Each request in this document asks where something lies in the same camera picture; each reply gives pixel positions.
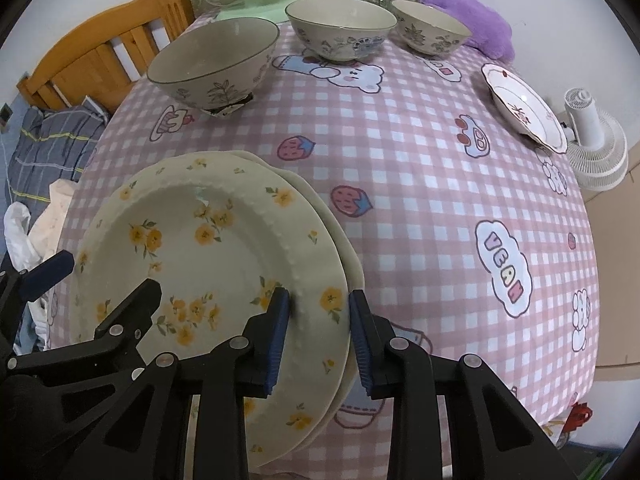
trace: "fan base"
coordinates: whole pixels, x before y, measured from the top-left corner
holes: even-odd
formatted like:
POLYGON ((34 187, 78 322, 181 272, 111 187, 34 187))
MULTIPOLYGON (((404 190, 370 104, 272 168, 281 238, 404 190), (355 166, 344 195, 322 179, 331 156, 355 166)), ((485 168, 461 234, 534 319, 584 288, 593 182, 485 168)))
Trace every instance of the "fan base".
POLYGON ((295 1, 296 0, 262 0, 261 5, 254 7, 247 7, 245 4, 241 4, 237 7, 221 10, 218 19, 263 18, 273 23, 282 23, 288 20, 284 12, 285 7, 295 1))

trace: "white fan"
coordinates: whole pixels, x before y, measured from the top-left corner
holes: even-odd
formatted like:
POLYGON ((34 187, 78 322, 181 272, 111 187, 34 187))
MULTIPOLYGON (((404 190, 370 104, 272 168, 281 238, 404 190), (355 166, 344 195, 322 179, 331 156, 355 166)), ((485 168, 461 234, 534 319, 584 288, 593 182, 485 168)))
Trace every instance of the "white fan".
POLYGON ((616 187, 629 165, 622 126, 610 114, 597 109, 584 88, 568 90, 564 94, 564 108, 575 134, 566 154, 578 185, 592 191, 616 187))

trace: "yellow stripe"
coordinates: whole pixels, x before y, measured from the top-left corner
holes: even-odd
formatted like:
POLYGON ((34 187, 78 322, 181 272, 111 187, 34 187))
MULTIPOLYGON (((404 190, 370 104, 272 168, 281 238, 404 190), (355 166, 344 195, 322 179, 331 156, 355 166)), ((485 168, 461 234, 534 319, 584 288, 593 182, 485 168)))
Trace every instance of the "yellow stripe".
POLYGON ((48 198, 43 197, 43 196, 30 195, 30 194, 28 194, 28 193, 20 193, 19 191, 16 191, 15 189, 13 189, 13 188, 11 188, 11 187, 10 187, 9 189, 11 190, 11 192, 12 192, 15 196, 21 196, 21 197, 23 197, 23 198, 31 198, 31 199, 33 199, 33 200, 39 200, 40 202, 47 202, 47 203, 50 203, 50 202, 51 202, 51 200, 49 200, 48 198))
POLYGON ((93 140, 91 137, 75 136, 74 134, 69 132, 67 132, 66 134, 51 134, 49 137, 41 137, 40 139, 38 139, 37 137, 31 135, 31 133, 24 128, 21 128, 21 131, 24 135, 29 137, 31 140, 34 140, 35 142, 44 142, 45 140, 59 139, 60 137, 68 137, 69 139, 73 140, 93 140))

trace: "fan stand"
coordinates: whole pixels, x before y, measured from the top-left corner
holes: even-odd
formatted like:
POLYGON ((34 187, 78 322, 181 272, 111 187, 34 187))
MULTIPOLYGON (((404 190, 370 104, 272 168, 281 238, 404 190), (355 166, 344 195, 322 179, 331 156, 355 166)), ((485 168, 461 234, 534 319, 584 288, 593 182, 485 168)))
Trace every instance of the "fan stand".
POLYGON ((238 4, 233 4, 220 11, 219 20, 230 18, 263 18, 273 23, 287 21, 284 12, 291 2, 296 0, 240 0, 238 4))

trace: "pink checkered tablecloth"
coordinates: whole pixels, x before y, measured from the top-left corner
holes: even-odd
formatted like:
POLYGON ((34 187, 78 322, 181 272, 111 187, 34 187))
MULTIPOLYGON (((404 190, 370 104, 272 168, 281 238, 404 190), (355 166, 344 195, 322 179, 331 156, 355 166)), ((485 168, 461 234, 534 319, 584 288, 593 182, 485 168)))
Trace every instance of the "pink checkered tablecloth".
MULTIPOLYGON (((254 101, 226 120, 142 78, 84 171, 60 249, 75 253, 102 203, 144 167, 247 150, 301 175, 332 208, 372 309, 399 333, 447 358, 480 355, 541 424, 563 412, 591 387, 599 308, 593 240, 566 157, 509 129, 477 50, 427 60, 392 34, 366 64, 335 66, 304 52, 289 24, 281 30, 254 101)), ((71 341, 68 306, 63 282, 50 309, 54 346, 71 341)), ((384 478, 391 421, 392 402, 356 387, 311 446, 262 472, 384 478)))

